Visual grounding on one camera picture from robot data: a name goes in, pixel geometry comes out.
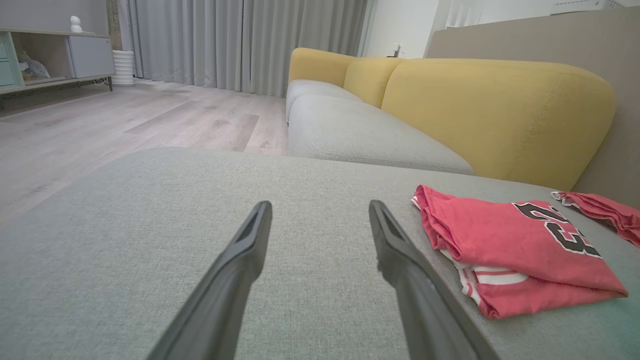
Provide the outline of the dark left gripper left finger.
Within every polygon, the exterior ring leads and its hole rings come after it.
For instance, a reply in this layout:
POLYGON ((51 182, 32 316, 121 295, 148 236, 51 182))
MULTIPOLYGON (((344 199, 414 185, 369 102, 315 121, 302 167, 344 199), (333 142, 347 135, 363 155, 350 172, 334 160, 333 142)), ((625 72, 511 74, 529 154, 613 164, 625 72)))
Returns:
POLYGON ((273 208, 258 202, 217 256, 149 360, 233 360, 250 289, 265 264, 273 208))

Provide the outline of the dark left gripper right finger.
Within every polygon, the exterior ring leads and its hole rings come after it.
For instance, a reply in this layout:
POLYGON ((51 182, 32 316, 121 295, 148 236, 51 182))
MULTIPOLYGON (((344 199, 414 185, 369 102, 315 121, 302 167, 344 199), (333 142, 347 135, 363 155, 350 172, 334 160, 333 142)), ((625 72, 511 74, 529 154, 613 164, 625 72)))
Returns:
POLYGON ((397 296, 412 360, 496 360, 498 354, 380 200, 369 203, 378 271, 397 296))

